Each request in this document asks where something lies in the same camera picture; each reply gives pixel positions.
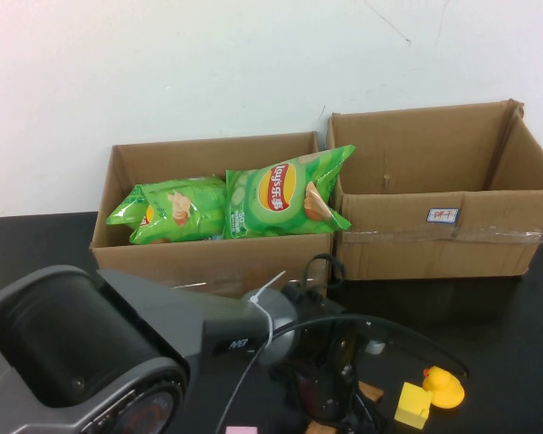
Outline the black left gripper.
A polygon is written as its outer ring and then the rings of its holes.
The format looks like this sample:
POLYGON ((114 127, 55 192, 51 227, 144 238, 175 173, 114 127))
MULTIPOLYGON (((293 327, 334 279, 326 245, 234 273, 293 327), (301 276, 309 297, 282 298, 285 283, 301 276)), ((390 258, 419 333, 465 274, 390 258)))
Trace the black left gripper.
POLYGON ((346 319, 318 317, 299 332, 294 378, 304 414, 321 425, 352 429, 356 395, 355 324, 346 319))

